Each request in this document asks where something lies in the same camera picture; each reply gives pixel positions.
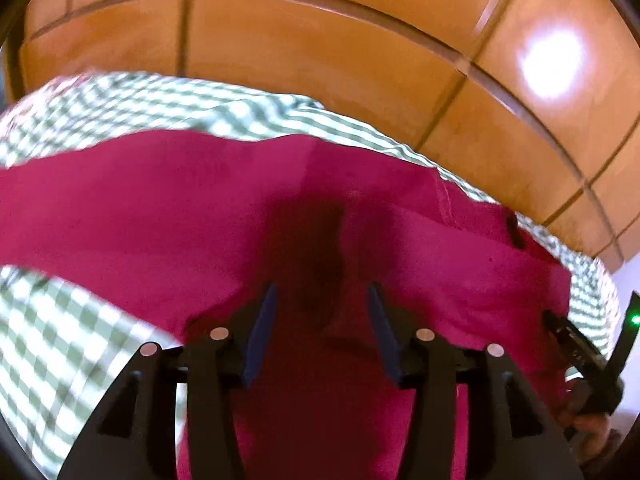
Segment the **person's right hand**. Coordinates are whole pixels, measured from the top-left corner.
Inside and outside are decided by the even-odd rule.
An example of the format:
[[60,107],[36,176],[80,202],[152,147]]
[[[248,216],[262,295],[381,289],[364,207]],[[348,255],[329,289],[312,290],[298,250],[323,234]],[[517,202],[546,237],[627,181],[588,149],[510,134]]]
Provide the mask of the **person's right hand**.
[[611,426],[611,417],[606,413],[578,415],[576,390],[585,381],[574,378],[565,384],[566,395],[558,415],[561,428],[574,429],[585,434],[574,456],[580,466],[594,467],[607,462],[620,445],[620,433]]

